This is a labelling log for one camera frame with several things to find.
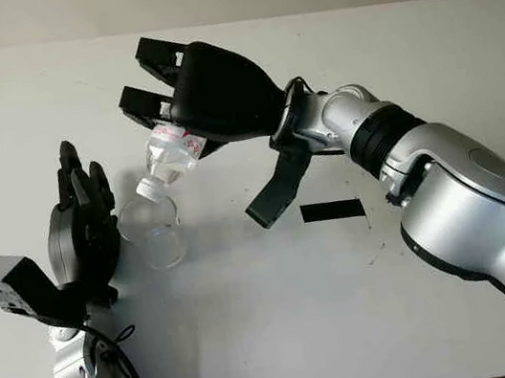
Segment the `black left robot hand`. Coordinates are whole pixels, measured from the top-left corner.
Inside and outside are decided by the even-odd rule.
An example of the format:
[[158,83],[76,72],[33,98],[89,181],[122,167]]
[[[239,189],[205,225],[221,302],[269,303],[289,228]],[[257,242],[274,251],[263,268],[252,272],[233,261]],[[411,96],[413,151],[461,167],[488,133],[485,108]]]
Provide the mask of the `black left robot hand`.
[[64,296],[110,307],[118,298],[110,280],[121,250],[113,191],[102,166],[92,161],[85,170],[70,142],[60,144],[59,162],[47,243],[53,273]]

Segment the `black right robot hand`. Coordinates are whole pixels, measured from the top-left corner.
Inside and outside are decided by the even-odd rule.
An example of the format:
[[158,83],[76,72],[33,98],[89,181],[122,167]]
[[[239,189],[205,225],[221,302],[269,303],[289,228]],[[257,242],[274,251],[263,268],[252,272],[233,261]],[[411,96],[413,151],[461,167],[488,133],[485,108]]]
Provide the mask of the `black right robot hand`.
[[150,130],[163,121],[206,138],[203,157],[231,142],[272,136],[279,127],[284,91],[240,54],[202,41],[181,44],[142,37],[135,57],[173,94],[125,86],[122,113]]

